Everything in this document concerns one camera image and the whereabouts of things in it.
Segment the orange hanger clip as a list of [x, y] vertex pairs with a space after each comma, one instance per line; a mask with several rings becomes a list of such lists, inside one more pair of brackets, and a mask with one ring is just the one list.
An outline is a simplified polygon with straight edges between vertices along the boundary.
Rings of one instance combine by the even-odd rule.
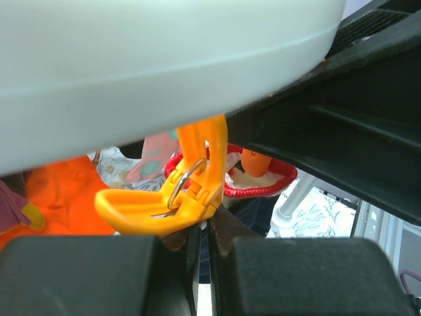
[[96, 193], [96, 212], [120, 234], [172, 234], [211, 218], [222, 203], [228, 146], [225, 116], [179, 127], [177, 133], [183, 157], [158, 192]]

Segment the white sock clip hanger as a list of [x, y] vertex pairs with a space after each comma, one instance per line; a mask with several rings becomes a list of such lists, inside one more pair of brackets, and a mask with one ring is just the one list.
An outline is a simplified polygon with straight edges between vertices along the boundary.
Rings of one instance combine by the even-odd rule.
[[1, 173], [225, 113], [312, 70], [344, 1], [2, 1]]

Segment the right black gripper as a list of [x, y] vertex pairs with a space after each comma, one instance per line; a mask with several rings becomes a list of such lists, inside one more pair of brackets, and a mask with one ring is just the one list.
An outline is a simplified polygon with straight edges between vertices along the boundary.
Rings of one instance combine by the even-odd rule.
[[420, 2], [372, 1], [326, 60], [228, 115], [229, 141], [420, 224]]

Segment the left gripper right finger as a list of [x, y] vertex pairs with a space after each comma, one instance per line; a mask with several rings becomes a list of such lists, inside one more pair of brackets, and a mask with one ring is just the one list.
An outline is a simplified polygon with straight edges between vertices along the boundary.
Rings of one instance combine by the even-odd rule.
[[416, 315], [385, 253], [364, 238], [265, 239], [209, 221], [215, 315]]

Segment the navy beige red sock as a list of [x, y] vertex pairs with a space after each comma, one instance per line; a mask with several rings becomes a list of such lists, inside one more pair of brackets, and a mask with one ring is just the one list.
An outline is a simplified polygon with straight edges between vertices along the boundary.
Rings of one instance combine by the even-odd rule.
[[224, 207], [259, 236], [269, 231], [277, 198], [297, 178], [297, 169], [278, 159], [269, 160], [264, 174], [255, 178], [245, 172], [242, 155], [246, 149], [228, 145]]

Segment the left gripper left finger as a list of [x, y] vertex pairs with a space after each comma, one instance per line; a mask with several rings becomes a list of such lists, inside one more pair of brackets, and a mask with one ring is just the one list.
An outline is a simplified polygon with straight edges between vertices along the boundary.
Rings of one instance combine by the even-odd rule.
[[1, 250], [1, 314], [195, 315], [200, 235], [16, 238]]

